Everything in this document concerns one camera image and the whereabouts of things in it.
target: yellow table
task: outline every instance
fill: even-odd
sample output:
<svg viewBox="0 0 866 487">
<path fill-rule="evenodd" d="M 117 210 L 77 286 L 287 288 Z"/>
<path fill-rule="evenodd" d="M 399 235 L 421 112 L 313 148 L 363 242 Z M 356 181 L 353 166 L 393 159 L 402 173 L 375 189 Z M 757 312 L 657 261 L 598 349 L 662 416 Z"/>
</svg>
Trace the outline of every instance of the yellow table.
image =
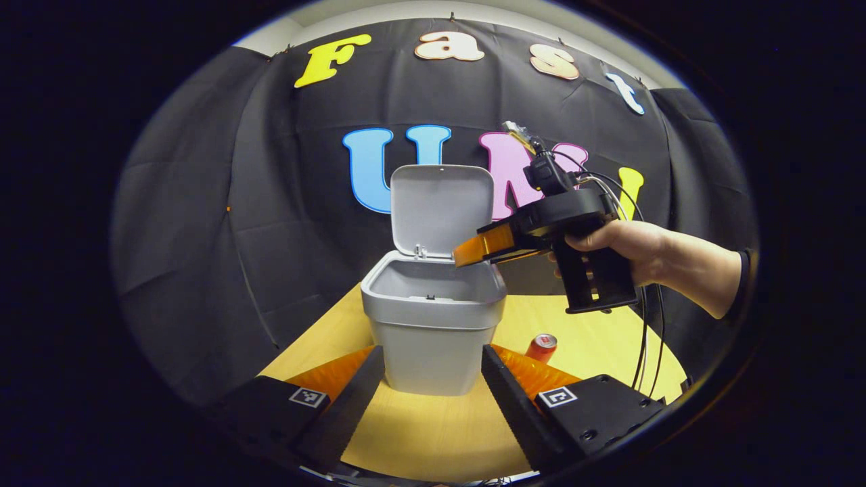
<svg viewBox="0 0 866 487">
<path fill-rule="evenodd" d="M 509 295 L 493 343 L 526 351 L 539 333 L 556 336 L 559 347 L 549 365 L 581 379 L 600 373 L 630 385 L 637 365 L 643 322 L 629 308 L 609 315 L 567 315 L 563 295 Z M 373 343 L 361 304 L 360 285 L 348 292 L 306 333 L 262 370 L 285 380 Z M 648 393 L 658 359 L 659 339 L 649 331 Z M 653 399 L 676 399 L 686 375 L 664 348 Z M 479 374 L 461 397 L 401 393 L 379 385 L 342 460 L 395 477 L 439 482 L 469 482 L 530 471 L 523 451 L 487 383 Z"/>
</svg>

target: pink letter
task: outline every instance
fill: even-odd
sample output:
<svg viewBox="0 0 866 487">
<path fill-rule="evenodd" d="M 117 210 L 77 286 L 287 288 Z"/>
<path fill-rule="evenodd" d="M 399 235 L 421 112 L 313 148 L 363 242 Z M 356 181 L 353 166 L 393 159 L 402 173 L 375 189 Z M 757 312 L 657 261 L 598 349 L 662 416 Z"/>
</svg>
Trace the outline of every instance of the pink letter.
<svg viewBox="0 0 866 487">
<path fill-rule="evenodd" d="M 523 168 L 529 166 L 532 156 L 514 137 L 504 132 L 488 132 L 483 134 L 478 142 L 489 153 L 488 170 L 494 181 L 493 220 L 501 220 L 510 216 L 514 209 L 507 204 L 508 188 L 514 195 L 518 206 L 527 205 L 543 197 L 527 183 Z M 560 143 L 554 151 L 565 153 L 578 161 L 576 166 L 569 159 L 554 154 L 554 160 L 564 171 L 579 171 L 589 155 L 582 147 L 573 144 Z"/>
</svg>

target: red can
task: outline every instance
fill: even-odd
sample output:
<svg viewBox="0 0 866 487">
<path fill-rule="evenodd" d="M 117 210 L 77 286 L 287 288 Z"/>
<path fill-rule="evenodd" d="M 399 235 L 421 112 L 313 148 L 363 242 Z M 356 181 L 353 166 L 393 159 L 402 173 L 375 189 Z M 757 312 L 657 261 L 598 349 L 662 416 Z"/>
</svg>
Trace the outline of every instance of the red can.
<svg viewBox="0 0 866 487">
<path fill-rule="evenodd" d="M 556 337 L 552 334 L 542 333 L 529 342 L 529 349 L 524 355 L 530 359 L 547 363 L 555 351 Z"/>
</svg>

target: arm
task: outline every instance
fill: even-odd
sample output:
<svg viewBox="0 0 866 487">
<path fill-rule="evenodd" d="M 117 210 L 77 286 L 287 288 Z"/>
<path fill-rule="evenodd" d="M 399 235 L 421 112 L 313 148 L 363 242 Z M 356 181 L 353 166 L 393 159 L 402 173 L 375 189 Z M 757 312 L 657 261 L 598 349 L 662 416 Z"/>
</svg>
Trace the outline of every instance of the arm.
<svg viewBox="0 0 866 487">
<path fill-rule="evenodd" d="M 740 254 L 662 227 L 614 220 L 584 239 L 566 237 L 574 249 L 610 247 L 631 261 L 635 284 L 667 286 L 720 319 L 740 287 Z"/>
</svg>

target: trash can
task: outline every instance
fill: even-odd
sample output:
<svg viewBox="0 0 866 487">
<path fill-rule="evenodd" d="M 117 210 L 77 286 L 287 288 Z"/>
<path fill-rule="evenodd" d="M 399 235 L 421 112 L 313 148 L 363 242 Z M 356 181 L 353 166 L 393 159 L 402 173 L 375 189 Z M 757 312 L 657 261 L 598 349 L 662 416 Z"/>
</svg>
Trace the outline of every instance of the trash can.
<svg viewBox="0 0 866 487">
<path fill-rule="evenodd" d="M 474 166 L 398 168 L 391 177 L 397 248 L 361 281 L 388 384 L 407 393 L 459 396 L 481 371 L 481 348 L 507 294 L 490 263 L 458 269 L 451 251 L 489 224 L 493 178 Z"/>
</svg>

